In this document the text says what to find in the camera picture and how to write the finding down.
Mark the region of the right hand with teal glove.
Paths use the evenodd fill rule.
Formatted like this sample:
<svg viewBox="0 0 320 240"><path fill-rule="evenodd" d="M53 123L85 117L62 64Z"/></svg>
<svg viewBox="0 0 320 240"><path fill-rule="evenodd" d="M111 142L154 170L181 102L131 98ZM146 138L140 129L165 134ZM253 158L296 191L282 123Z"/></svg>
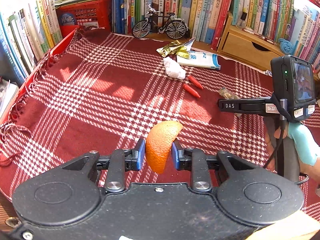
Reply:
<svg viewBox="0 0 320 240"><path fill-rule="evenodd" d="M286 122L283 138L286 137L294 141L300 172L319 184L319 145L310 129L301 123Z"/></svg>

